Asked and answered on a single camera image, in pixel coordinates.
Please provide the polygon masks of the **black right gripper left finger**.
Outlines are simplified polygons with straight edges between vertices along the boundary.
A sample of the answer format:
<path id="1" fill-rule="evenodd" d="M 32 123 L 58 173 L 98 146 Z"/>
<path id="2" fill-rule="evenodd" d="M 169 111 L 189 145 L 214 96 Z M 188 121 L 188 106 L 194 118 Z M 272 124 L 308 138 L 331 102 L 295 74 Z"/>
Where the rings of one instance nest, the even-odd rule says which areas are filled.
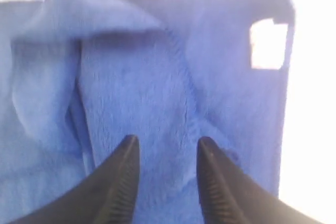
<path id="1" fill-rule="evenodd" d="M 131 223 L 139 187 L 139 139 L 126 135 L 76 187 L 14 223 Z"/>

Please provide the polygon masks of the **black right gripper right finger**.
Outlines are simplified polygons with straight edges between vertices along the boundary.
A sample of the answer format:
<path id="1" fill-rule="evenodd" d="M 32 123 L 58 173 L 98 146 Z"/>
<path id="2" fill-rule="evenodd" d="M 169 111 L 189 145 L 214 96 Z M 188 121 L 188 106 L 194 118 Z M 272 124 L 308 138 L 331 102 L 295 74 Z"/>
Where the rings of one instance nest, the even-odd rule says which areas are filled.
<path id="1" fill-rule="evenodd" d="M 205 223 L 318 223 L 261 188 L 208 136 L 197 144 L 197 186 Z"/>

